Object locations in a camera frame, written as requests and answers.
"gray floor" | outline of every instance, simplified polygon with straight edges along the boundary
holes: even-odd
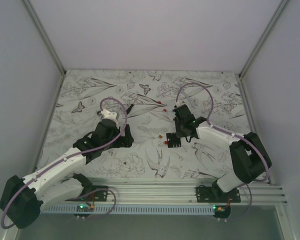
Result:
[[[233,207],[233,217],[245,207]],[[255,206],[237,221],[211,216],[110,215],[79,220],[68,214],[42,214],[20,231],[19,240],[281,240],[274,207]]]

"white wall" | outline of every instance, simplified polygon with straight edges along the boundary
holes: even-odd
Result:
[[[21,1],[0,0],[0,198],[34,161],[59,77]]]
[[[31,0],[66,69],[240,73],[281,0]]]
[[[300,228],[300,0],[292,0],[245,78],[274,178]]]

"floral tablecloth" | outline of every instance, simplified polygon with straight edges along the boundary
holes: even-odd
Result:
[[[175,132],[175,99],[181,85],[202,83],[213,95],[211,121],[234,132],[248,133],[242,98],[232,72],[69,70],[60,92],[53,119],[37,167],[40,169],[67,151],[77,139],[94,131],[103,98],[114,97],[128,107],[134,143],[131,148],[114,148],[76,173],[90,178],[218,178],[232,168],[229,150],[208,139],[181,140],[182,147],[168,148],[166,133]],[[202,87],[185,88],[188,104],[197,117],[206,117],[211,100]],[[104,108],[124,115],[111,100]]]

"black square object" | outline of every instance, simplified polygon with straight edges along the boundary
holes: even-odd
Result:
[[[180,148],[181,147],[181,139],[177,137],[175,132],[167,133],[166,140],[168,142],[168,148]]]

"butterfly print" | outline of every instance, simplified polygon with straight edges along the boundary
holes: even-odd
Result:
[[[143,89],[144,95],[147,95],[148,92],[151,90],[151,88],[149,88],[149,85],[143,85],[143,84],[139,84],[139,86]]]
[[[83,104],[82,104],[82,101],[80,101],[79,103],[78,103],[78,107],[76,108],[76,109],[74,109],[71,113],[73,114],[73,113],[81,113],[82,112],[82,109],[84,109],[85,108],[85,106],[83,106]]]

